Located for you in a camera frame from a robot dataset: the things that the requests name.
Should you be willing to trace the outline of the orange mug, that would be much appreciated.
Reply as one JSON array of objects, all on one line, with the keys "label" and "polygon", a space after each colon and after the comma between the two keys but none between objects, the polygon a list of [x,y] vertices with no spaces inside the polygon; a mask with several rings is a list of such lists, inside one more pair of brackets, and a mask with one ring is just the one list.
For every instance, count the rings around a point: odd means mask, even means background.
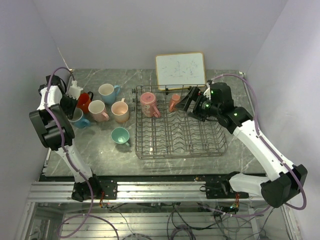
[{"label": "orange mug", "polygon": [[94,98],[94,93],[92,91],[81,93],[76,107],[81,109],[84,114],[89,113],[89,105]]}]

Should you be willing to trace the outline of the dark blue textured mug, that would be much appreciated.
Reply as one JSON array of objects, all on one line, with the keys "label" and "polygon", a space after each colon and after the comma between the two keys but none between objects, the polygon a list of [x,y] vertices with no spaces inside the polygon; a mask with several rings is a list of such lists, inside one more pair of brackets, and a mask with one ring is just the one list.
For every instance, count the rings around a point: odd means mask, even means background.
[{"label": "dark blue textured mug", "polygon": [[69,122],[78,129],[83,129],[91,125],[91,122],[85,118],[83,111],[77,107],[73,112],[73,118],[69,119]]}]

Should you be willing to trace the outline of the pink faceted mug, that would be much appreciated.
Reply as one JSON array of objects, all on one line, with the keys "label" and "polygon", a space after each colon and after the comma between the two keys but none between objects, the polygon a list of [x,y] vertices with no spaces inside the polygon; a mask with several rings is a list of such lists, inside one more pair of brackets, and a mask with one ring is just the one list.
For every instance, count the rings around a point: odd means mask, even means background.
[{"label": "pink faceted mug", "polygon": [[89,104],[88,110],[96,122],[105,122],[110,119],[105,103],[101,100],[93,100]]}]

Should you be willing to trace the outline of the light blue mug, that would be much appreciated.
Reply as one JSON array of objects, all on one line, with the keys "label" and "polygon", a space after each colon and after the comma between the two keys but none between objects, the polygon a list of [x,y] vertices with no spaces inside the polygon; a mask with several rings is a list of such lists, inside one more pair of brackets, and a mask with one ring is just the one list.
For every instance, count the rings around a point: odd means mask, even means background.
[{"label": "light blue mug", "polygon": [[121,87],[119,85],[113,86],[110,83],[105,83],[98,88],[98,93],[105,104],[112,105],[116,102],[116,97],[118,96],[120,89]]}]

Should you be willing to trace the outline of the salmon pink mug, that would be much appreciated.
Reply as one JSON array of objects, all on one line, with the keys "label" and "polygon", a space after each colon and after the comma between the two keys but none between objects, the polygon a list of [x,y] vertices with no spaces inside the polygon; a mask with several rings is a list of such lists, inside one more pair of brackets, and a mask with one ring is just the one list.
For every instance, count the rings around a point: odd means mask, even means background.
[{"label": "salmon pink mug", "polygon": [[120,101],[115,102],[111,106],[111,112],[114,115],[114,119],[117,123],[125,123],[129,120],[129,106],[125,102],[125,98],[122,98]]}]

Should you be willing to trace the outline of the mint green mug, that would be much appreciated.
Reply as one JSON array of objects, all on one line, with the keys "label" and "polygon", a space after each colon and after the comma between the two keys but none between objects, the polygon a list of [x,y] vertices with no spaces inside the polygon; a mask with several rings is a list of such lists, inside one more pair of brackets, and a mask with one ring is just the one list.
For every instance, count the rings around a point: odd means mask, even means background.
[{"label": "mint green mug", "polygon": [[116,127],[111,132],[111,139],[116,143],[120,145],[126,145],[130,147],[129,139],[130,139],[130,133],[127,129],[123,127]]}]

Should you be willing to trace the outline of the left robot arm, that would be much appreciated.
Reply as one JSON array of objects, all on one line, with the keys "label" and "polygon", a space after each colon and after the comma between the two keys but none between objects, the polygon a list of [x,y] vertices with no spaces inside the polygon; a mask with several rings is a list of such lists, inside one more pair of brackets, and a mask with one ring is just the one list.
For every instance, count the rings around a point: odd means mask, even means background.
[{"label": "left robot arm", "polygon": [[75,184],[84,187],[85,194],[96,199],[102,193],[102,186],[75,145],[75,133],[70,120],[82,91],[76,81],[69,89],[57,75],[47,75],[46,84],[39,87],[39,107],[29,113],[29,119],[42,145],[57,153],[73,174]]}]

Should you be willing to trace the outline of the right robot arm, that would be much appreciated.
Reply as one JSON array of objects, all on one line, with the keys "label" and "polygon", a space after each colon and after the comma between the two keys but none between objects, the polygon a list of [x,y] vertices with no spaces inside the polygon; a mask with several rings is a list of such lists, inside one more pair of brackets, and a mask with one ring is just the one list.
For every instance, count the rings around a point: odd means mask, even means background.
[{"label": "right robot arm", "polygon": [[257,133],[254,118],[245,108],[234,105],[231,88],[226,83],[211,83],[205,91],[192,86],[175,108],[187,112],[192,102],[195,104],[188,112],[190,117],[202,122],[209,117],[216,118],[250,150],[266,173],[265,177],[237,171],[228,174],[220,181],[218,189],[224,197],[248,193],[263,197],[271,207],[278,208],[303,192],[307,169],[281,156],[262,133]]}]

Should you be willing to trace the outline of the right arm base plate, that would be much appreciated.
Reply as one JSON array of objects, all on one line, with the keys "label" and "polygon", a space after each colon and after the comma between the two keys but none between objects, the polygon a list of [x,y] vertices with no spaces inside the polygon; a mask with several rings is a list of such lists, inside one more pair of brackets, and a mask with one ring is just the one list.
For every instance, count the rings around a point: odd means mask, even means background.
[{"label": "right arm base plate", "polygon": [[199,191],[205,193],[207,199],[235,199],[236,196],[240,199],[248,199],[248,193],[235,192],[229,183],[231,177],[239,173],[238,171],[233,171],[229,174],[218,175],[211,181],[206,181],[199,188]]}]

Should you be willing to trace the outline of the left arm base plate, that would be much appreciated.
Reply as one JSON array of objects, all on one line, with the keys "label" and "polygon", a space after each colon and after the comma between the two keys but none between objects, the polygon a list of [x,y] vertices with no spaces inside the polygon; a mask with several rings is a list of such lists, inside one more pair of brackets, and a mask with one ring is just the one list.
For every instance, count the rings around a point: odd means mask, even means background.
[{"label": "left arm base plate", "polygon": [[[93,177],[88,179],[88,182],[92,188],[94,199],[115,200],[117,198],[118,184],[114,180],[109,178],[99,179],[94,174]],[[91,198],[92,194],[86,181],[74,183],[71,194],[72,200],[83,202]]]}]

